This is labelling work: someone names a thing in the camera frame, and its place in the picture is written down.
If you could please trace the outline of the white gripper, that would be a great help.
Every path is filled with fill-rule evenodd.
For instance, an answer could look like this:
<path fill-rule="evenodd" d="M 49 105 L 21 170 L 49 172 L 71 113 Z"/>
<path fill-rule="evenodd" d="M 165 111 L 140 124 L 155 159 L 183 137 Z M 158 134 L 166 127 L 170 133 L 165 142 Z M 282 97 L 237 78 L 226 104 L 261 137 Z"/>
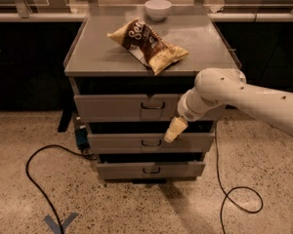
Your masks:
<path fill-rule="evenodd" d="M 178 102 L 177 112 L 180 117 L 172 119 L 164 140 L 166 142 L 174 141 L 188 127 L 188 121 L 199 120 L 214 107 L 215 103 L 204 99 L 195 88 L 188 90 Z"/>

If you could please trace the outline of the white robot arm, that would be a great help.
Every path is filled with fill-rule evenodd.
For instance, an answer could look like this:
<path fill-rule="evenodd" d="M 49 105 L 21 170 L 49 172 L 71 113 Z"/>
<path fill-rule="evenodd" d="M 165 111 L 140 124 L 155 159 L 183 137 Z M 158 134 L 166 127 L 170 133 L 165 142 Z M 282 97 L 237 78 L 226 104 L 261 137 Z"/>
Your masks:
<path fill-rule="evenodd" d="M 205 68 L 195 77 L 194 86 L 182 95 L 177 113 L 164 136 L 174 141 L 188 126 L 212 109 L 230 105 L 293 136 L 293 93 L 246 83 L 238 69 Z"/>

